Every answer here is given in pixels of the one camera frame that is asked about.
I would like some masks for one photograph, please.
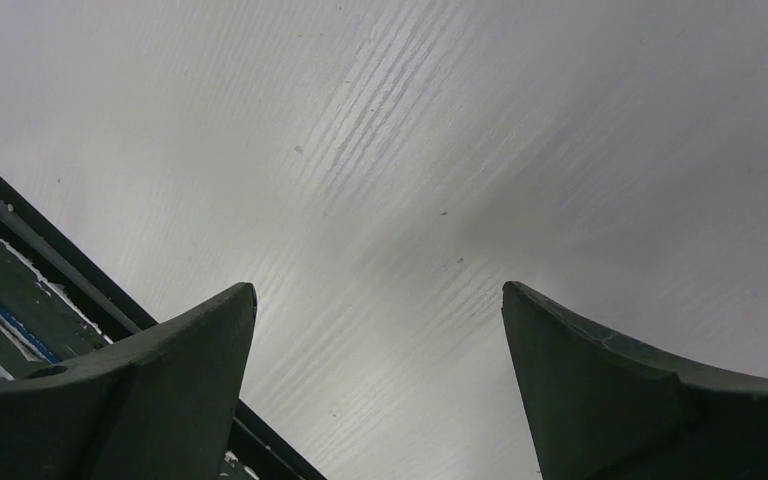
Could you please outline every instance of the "wood grain texture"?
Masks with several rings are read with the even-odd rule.
[[[0,174],[328,478],[538,478],[523,281],[768,376],[768,0],[0,2]]]

